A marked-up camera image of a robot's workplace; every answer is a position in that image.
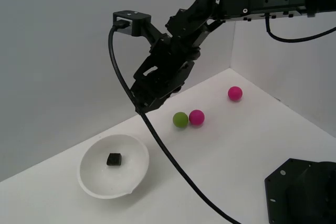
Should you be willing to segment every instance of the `white bowl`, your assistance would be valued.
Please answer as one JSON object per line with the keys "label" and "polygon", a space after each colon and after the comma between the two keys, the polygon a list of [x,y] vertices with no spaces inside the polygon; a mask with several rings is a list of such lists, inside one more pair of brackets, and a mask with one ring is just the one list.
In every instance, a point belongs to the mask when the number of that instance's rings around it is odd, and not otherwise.
{"label": "white bowl", "polygon": [[[120,166],[106,164],[110,153],[121,154]],[[148,165],[148,150],[142,142],[127,135],[111,135],[86,151],[77,178],[92,197],[114,199],[132,193],[145,177]]]}

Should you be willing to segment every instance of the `white table surface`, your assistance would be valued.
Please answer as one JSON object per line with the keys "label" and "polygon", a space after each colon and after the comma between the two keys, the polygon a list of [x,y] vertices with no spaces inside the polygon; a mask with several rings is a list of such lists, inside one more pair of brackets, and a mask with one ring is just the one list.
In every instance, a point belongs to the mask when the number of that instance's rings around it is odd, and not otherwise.
{"label": "white table surface", "polygon": [[[227,100],[240,86],[241,102]],[[204,111],[201,128],[178,130],[175,112]],[[242,224],[267,224],[264,179],[288,158],[336,162],[336,139],[228,69],[149,113],[172,154],[203,192]],[[110,134],[141,139],[149,171],[130,195],[95,199],[78,185],[84,152]],[[0,183],[0,223],[227,223],[189,188],[135,116]]]}

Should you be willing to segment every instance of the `green ball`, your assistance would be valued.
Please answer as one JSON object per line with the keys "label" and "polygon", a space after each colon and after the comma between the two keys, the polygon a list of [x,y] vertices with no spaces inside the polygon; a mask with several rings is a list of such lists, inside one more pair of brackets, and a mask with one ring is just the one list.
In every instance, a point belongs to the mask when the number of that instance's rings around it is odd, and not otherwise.
{"label": "green ball", "polygon": [[189,122],[188,116],[184,112],[177,112],[173,116],[173,123],[176,127],[185,128],[187,127],[188,122]]}

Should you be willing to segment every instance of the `black plastic part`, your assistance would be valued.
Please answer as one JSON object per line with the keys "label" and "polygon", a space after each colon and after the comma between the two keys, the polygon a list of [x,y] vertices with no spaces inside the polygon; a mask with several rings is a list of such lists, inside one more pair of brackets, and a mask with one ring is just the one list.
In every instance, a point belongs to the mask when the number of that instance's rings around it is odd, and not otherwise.
{"label": "black plastic part", "polygon": [[152,23],[145,22],[141,28],[141,36],[145,37],[151,46],[153,46],[160,38],[166,37],[167,34],[160,33]]}
{"label": "black plastic part", "polygon": [[288,211],[286,190],[313,164],[315,162],[290,158],[265,179],[269,223],[297,224]]}
{"label": "black plastic part", "polygon": [[170,17],[166,27],[179,39],[184,39],[197,31],[211,18],[216,0],[196,0],[187,10],[179,9],[175,16]]}
{"label": "black plastic part", "polygon": [[113,22],[120,19],[129,21],[131,26],[126,28],[126,30],[119,29],[118,32],[125,33],[133,37],[140,37],[143,36],[142,27],[151,22],[151,15],[135,12],[133,10],[122,10],[120,12],[113,13]]}
{"label": "black plastic part", "polygon": [[121,154],[120,153],[110,153],[107,158],[106,164],[108,166],[120,166],[121,165]]}
{"label": "black plastic part", "polygon": [[336,163],[290,158],[265,188],[271,224],[336,223]]}
{"label": "black plastic part", "polygon": [[145,113],[158,109],[180,89],[195,64],[193,60],[200,56],[199,48],[183,49],[179,41],[171,40],[170,37],[159,39],[134,74],[131,91]]}

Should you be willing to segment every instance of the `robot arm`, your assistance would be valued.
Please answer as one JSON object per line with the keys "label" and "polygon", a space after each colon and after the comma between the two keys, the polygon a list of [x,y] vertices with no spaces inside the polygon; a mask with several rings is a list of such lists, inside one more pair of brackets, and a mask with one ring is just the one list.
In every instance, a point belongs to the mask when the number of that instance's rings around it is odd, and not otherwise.
{"label": "robot arm", "polygon": [[171,36],[151,24],[151,16],[124,10],[113,14],[113,22],[130,26],[118,32],[145,37],[150,55],[134,74],[131,91],[146,113],[158,109],[172,93],[179,92],[200,56],[199,46],[228,21],[295,17],[336,10],[336,0],[196,0],[180,9],[165,25]]}

